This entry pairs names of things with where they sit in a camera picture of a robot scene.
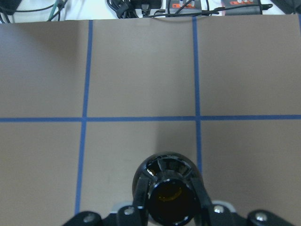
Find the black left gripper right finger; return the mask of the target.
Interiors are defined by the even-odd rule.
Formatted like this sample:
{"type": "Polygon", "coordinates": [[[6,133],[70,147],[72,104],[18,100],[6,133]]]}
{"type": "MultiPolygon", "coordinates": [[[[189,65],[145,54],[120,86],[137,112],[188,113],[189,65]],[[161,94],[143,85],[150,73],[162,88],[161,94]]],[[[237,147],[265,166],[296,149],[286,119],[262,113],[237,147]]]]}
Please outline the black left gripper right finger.
{"type": "Polygon", "coordinates": [[[232,207],[223,203],[212,203],[202,179],[192,178],[196,194],[197,226],[290,226],[292,223],[267,210],[253,210],[244,218],[232,207]]]}

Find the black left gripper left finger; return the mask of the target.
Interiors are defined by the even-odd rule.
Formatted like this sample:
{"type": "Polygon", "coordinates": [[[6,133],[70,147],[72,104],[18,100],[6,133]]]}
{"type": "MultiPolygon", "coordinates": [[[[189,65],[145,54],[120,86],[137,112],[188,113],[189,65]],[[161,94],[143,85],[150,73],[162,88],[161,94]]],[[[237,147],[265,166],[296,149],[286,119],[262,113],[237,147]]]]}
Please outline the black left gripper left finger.
{"type": "Polygon", "coordinates": [[[148,211],[146,202],[148,198],[149,180],[138,179],[134,192],[133,202],[102,218],[100,214],[92,211],[83,211],[64,223],[65,226],[146,226],[148,224],[148,211]]]}

